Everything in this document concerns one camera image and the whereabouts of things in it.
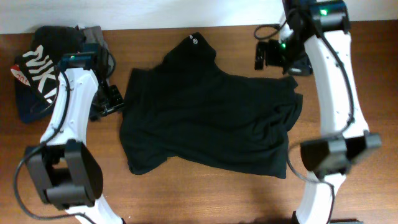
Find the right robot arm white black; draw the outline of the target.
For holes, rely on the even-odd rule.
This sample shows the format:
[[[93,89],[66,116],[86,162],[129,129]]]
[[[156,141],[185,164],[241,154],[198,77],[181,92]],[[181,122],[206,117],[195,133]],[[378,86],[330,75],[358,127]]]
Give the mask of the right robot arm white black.
[[[361,111],[351,64],[348,8],[343,1],[284,1],[274,32],[257,38],[254,67],[313,75],[320,136],[297,144],[307,173],[292,223],[331,223],[336,195],[354,165],[381,147]]]

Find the black t-shirt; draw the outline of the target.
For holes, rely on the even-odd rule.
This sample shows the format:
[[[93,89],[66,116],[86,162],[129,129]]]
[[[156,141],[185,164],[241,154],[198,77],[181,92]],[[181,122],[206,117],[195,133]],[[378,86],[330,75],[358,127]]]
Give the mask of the black t-shirt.
[[[132,70],[119,138],[131,173],[171,157],[284,179],[288,133],[302,111],[293,77],[230,75],[196,32],[150,69]]]

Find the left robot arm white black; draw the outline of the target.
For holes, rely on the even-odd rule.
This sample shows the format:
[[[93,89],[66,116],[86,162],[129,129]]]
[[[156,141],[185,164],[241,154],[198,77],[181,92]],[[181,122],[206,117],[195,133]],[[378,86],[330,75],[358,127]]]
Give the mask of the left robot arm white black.
[[[21,166],[26,166],[39,198],[63,211],[39,216],[28,211],[13,177],[13,190],[21,209],[37,220],[75,217],[80,223],[124,223],[103,195],[103,173],[86,146],[90,112],[103,117],[120,111],[124,100],[107,81],[108,49],[85,44],[81,52],[64,54],[58,65],[57,99],[47,129],[38,146],[26,148]]]

